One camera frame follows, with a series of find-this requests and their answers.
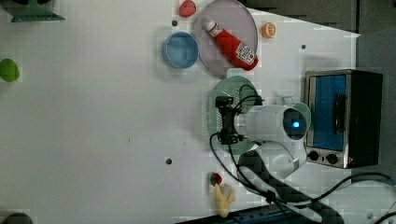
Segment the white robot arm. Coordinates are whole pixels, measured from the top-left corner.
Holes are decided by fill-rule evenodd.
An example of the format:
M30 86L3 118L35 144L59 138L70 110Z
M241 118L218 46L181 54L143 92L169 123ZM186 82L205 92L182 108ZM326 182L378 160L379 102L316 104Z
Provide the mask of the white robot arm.
M315 224L345 224L329 205L286 182L300 167L304 152L296 144L307 132L304 114L287 105L263 105L249 95L238 103L218 96L221 130L214 135L227 147L236 171L232 177L247 190L310 219Z

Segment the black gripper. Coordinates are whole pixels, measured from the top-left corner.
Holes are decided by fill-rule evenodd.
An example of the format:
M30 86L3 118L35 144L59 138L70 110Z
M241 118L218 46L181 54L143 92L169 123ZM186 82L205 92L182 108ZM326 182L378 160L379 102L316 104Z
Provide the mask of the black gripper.
M221 115L221 129L218 139L222 145L233 145L243 140L243 136L237 132L234 118L240 109L233 107L233 97L217 96L215 107Z

